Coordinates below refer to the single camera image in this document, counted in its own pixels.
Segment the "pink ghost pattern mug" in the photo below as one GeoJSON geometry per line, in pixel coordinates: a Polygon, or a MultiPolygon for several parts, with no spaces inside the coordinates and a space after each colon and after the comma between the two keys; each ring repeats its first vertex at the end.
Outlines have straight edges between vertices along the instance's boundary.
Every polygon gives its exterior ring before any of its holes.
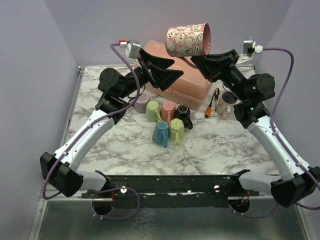
{"type": "Polygon", "coordinates": [[[170,27],[165,36],[165,49],[169,56],[197,67],[187,57],[205,57],[211,49],[211,29],[208,23],[170,27]]]}

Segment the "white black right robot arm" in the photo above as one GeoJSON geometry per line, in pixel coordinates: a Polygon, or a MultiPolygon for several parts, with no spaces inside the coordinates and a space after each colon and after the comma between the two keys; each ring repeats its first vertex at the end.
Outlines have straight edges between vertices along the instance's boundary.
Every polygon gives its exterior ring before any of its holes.
{"type": "Polygon", "coordinates": [[[237,97],[239,103],[233,107],[235,118],[259,141],[274,162],[279,175],[246,171],[230,182],[229,189],[236,196],[247,190],[265,193],[287,208],[320,186],[320,168],[311,167],[294,151],[264,105],[265,100],[275,96],[274,77],[262,73],[246,78],[236,66],[238,59],[235,50],[191,57],[205,79],[212,83],[221,80],[237,97]]]}

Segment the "light green round mug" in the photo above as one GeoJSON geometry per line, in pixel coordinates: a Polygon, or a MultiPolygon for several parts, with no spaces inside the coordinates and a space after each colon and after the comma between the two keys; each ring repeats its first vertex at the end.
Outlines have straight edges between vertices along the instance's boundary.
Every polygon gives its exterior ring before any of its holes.
{"type": "Polygon", "coordinates": [[[151,100],[145,109],[146,119],[149,122],[161,122],[161,108],[158,102],[151,100]]]}

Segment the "iridescent beige mug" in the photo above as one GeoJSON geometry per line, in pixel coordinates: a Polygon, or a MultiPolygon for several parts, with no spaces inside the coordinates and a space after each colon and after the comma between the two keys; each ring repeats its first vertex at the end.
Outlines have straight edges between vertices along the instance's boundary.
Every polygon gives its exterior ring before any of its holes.
{"type": "Polygon", "coordinates": [[[216,111],[223,117],[223,119],[234,120],[234,105],[236,103],[237,100],[231,93],[224,92],[218,100],[216,111]]]}

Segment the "purple mug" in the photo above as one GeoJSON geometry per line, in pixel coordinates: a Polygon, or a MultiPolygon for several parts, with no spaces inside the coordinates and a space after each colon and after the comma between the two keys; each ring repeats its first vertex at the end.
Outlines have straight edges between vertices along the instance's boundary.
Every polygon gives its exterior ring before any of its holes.
{"type": "Polygon", "coordinates": [[[150,102],[150,95],[146,92],[143,92],[134,103],[134,109],[140,113],[144,114],[146,112],[146,107],[150,102]]]}

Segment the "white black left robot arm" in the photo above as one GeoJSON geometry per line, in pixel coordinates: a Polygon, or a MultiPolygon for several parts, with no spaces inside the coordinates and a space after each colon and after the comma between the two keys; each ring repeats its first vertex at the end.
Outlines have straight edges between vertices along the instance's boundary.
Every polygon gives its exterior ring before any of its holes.
{"type": "Polygon", "coordinates": [[[45,185],[53,186],[59,194],[71,197],[80,190],[93,190],[106,197],[111,190],[109,178],[99,171],[79,172],[78,168],[96,142],[124,116],[134,103],[124,98],[147,83],[161,91],[167,90],[183,75],[182,70],[170,69],[173,59],[153,56],[140,48],[137,67],[122,75],[112,67],[99,76],[98,89],[102,95],[88,120],[73,137],[54,153],[44,152],[40,167],[45,185]]]}

